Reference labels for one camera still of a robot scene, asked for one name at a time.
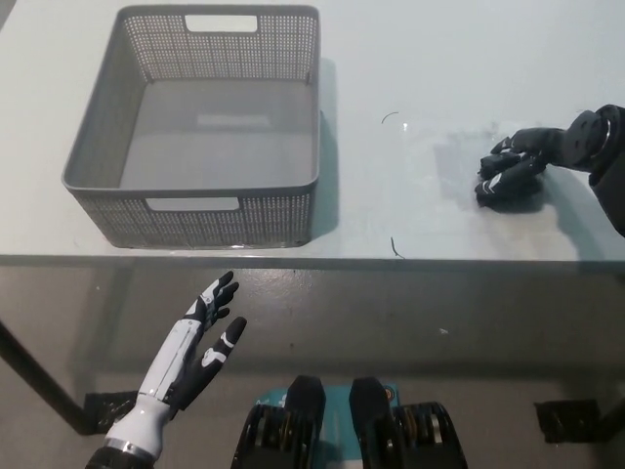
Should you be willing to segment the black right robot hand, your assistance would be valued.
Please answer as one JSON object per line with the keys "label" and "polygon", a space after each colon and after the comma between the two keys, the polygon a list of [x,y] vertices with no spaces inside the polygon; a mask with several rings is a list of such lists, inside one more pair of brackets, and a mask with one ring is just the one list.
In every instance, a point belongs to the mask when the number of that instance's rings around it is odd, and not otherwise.
{"label": "black right robot hand", "polygon": [[541,175],[562,156],[564,130],[521,129],[497,143],[479,161],[474,192],[480,207],[512,205],[541,191]]}

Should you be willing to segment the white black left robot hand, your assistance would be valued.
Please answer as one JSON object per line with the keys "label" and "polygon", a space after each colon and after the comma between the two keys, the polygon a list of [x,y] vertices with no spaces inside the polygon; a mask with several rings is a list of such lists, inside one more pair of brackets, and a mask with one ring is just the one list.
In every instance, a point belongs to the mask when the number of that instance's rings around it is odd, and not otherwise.
{"label": "white black left robot hand", "polygon": [[204,334],[229,314],[228,303],[238,287],[233,272],[227,272],[193,300],[153,359],[138,392],[139,405],[162,405],[173,415],[187,409],[211,383],[243,334],[247,319],[232,320],[204,353],[198,353],[197,346]]}

